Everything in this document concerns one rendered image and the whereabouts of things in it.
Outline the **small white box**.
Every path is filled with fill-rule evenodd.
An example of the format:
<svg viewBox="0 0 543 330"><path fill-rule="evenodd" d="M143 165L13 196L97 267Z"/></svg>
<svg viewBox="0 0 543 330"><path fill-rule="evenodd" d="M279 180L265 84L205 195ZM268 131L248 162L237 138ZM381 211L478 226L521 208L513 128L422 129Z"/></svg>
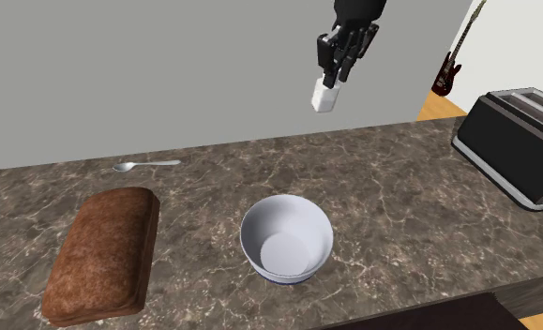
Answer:
<svg viewBox="0 0 543 330"><path fill-rule="evenodd" d="M319 78L314 86L311 105L317 113L331 112L336 104L341 83L336 81L332 88L324 85L324 79Z"/></svg>

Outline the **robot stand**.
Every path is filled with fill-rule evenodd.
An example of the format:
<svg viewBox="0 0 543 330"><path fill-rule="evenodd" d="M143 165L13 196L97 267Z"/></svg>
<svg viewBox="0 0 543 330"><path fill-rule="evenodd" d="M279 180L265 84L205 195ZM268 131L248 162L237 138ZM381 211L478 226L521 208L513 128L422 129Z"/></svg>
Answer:
<svg viewBox="0 0 543 330"><path fill-rule="evenodd" d="M322 330L528 330L491 292Z"/></svg>

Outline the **black silver toaster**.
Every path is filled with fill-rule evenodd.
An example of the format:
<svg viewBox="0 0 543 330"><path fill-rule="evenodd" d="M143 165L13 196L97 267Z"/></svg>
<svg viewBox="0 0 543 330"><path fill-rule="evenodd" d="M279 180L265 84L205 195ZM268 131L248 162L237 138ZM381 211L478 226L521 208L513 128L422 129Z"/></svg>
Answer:
<svg viewBox="0 0 543 330"><path fill-rule="evenodd" d="M452 145L520 207L543 211L543 91L479 97Z"/></svg>

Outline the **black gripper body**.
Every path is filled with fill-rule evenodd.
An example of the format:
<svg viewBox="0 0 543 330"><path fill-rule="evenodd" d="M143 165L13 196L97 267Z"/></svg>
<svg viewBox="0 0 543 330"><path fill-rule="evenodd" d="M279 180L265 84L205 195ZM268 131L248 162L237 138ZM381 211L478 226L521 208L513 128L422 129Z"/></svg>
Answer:
<svg viewBox="0 0 543 330"><path fill-rule="evenodd" d="M378 20L387 0L334 0L336 20L332 28L368 29Z"/></svg>

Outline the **silver spoon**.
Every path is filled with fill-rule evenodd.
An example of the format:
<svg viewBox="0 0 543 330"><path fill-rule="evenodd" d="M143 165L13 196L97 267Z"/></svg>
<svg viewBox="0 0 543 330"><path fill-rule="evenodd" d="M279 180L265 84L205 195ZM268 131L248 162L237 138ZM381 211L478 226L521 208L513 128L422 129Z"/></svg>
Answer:
<svg viewBox="0 0 543 330"><path fill-rule="evenodd" d="M180 160L166 160L153 162L124 162L113 165L113 170L119 173L124 173L132 170L137 166L174 166L180 164Z"/></svg>

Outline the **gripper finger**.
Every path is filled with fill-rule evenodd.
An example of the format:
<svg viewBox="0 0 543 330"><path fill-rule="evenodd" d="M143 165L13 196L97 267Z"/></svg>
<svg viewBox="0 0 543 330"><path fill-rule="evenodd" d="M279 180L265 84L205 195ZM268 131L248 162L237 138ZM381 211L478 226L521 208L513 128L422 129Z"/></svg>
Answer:
<svg viewBox="0 0 543 330"><path fill-rule="evenodd" d="M368 27L361 27L349 33L344 45L342 57L339 60L339 81L346 83L350 72L358 59L361 59L371 42L374 40L380 26L372 22Z"/></svg>
<svg viewBox="0 0 543 330"><path fill-rule="evenodd" d="M339 73L339 60L336 57L339 45L339 26L329 33L321 34L316 39L318 65L323 69L323 85L332 89Z"/></svg>

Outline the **red electric guitar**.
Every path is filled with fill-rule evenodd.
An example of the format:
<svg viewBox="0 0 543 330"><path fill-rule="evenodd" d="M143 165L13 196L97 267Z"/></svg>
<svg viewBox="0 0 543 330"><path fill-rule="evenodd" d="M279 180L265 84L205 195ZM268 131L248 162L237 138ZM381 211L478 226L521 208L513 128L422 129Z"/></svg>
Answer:
<svg viewBox="0 0 543 330"><path fill-rule="evenodd" d="M450 94L456 75L461 69L461 65L456 64L456 57L460 51L460 48L466 39L469 31L472 28L473 23L479 16L482 8L486 4L487 0L481 0L476 9L472 13L468 23L466 24L464 31L462 32L458 43L453 51L450 51L445 56L445 60L437 73L434 84L431 87L431 91L439 97L446 97Z"/></svg>

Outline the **brown bread loaf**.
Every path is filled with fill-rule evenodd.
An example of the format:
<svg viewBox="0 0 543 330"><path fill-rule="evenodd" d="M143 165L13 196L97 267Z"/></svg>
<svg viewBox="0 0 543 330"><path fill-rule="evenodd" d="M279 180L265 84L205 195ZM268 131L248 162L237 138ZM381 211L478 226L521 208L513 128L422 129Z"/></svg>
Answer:
<svg viewBox="0 0 543 330"><path fill-rule="evenodd" d="M143 310L157 238L160 202L145 187L90 196L54 262L42 315L66 327Z"/></svg>

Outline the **white bowl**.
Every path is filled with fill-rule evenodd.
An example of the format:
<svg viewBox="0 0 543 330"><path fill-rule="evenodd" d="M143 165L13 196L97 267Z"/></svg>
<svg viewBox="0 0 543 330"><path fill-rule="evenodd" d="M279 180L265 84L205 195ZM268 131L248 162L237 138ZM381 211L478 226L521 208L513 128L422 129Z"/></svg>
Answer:
<svg viewBox="0 0 543 330"><path fill-rule="evenodd" d="M256 202L243 216L240 244L263 278L295 285L311 278L329 258L334 232L314 202L280 194Z"/></svg>

